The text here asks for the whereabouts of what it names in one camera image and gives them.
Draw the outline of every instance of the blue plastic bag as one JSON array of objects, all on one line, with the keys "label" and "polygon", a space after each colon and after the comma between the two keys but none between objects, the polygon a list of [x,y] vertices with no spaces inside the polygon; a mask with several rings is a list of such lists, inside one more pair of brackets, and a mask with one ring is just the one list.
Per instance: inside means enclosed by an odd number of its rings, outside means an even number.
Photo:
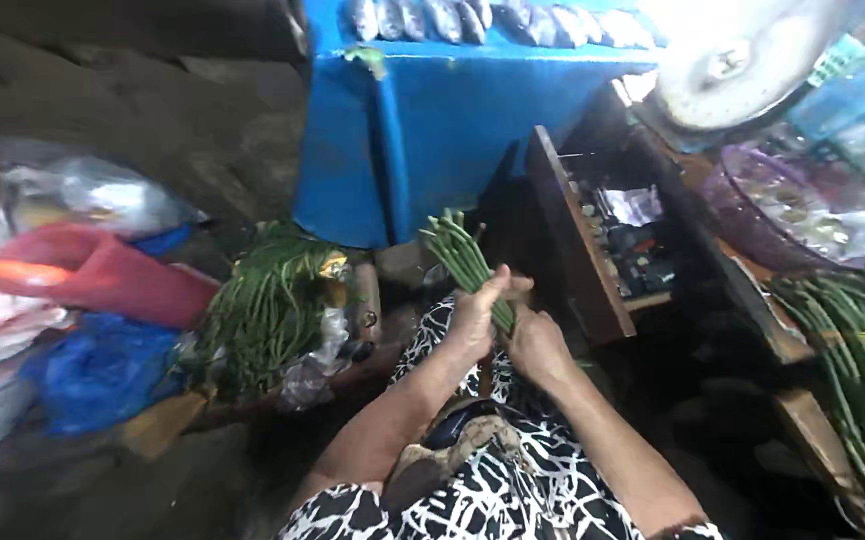
[{"label": "blue plastic bag", "polygon": [[39,387],[49,431],[102,430],[181,393],[181,375],[164,378],[179,334],[113,313],[84,313],[76,329],[23,368]]}]

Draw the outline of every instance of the plastic container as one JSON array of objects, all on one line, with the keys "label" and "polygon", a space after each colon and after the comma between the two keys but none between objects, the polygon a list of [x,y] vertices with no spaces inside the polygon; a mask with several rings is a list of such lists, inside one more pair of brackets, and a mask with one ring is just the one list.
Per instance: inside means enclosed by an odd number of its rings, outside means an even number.
[{"label": "plastic container", "polygon": [[736,175],[750,167],[757,169],[755,179],[762,183],[782,179],[800,190],[812,190],[799,169],[750,148],[726,146],[719,164],[700,190],[716,222],[717,234],[753,262],[776,272],[843,268],[844,265],[804,246],[776,225],[738,186]]},{"label": "plastic container", "polygon": [[219,285],[128,247],[113,232],[57,223],[10,240],[0,259],[48,264],[71,272],[55,285],[0,279],[0,290],[46,297],[58,304],[126,317],[170,328],[190,328],[209,306]]}]

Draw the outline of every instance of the orange object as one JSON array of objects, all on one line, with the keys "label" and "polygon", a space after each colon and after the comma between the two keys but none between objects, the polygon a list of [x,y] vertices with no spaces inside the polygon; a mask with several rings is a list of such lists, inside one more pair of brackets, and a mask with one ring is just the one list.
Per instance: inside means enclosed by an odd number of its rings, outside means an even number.
[{"label": "orange object", "polygon": [[18,260],[0,260],[0,280],[29,287],[58,286],[73,273],[49,264],[30,264]]},{"label": "orange object", "polygon": [[10,240],[3,260],[66,272],[52,284],[0,278],[0,291],[49,298],[57,304],[111,312],[170,328],[192,328],[220,286],[160,263],[112,232],[73,223],[36,228]]}]

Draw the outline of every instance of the finger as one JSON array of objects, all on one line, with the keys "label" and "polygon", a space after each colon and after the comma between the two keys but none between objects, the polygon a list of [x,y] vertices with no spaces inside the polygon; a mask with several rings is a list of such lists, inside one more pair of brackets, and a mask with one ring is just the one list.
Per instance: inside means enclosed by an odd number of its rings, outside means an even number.
[{"label": "finger", "polygon": [[513,276],[509,284],[510,290],[527,291],[535,286],[535,281],[532,277]]},{"label": "finger", "polygon": [[475,297],[487,307],[492,306],[499,300],[500,295],[510,288],[512,280],[510,267],[506,264],[499,264],[496,272],[489,280],[482,284],[482,288],[475,293]]},{"label": "finger", "polygon": [[525,321],[536,314],[524,303],[516,303],[516,320]]}]

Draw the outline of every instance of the wooden board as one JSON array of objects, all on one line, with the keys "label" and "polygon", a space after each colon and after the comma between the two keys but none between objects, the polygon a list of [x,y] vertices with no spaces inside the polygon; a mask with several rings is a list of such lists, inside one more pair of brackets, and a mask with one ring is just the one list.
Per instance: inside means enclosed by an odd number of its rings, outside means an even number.
[{"label": "wooden board", "polygon": [[609,275],[607,260],[586,227],[579,198],[549,134],[533,128],[525,170],[558,251],[566,303],[594,345],[636,335],[630,313]]},{"label": "wooden board", "polygon": [[854,525],[865,530],[863,486],[849,463],[846,448],[812,392],[801,388],[776,396],[780,418],[799,445],[812,472],[834,496],[844,501]]}]

